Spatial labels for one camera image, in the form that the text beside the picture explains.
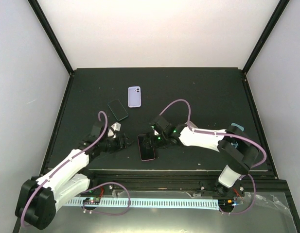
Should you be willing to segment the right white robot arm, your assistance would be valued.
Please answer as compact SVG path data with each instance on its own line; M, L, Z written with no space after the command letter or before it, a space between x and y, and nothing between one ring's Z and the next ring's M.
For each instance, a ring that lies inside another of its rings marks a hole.
M246 138L236 125L222 130L197 128L192 122L173 125L164 117L157 116L150 124L152 132L138 136L140 155L154 157L157 148L171 146L199 147L221 153L227 163L210 192L228 196L238 179L248 175L259 154L258 144Z

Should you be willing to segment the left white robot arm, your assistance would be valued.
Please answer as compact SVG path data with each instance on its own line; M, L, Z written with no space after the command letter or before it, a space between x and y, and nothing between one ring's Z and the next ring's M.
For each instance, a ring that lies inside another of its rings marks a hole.
M22 223L45 229L57 211L81 193L98 190L98 178L87 168L100 153L114 153L133 143L120 124L104 126L96 122L91 133L71 150L69 155L51 171L36 180L29 179L21 187L15 215Z

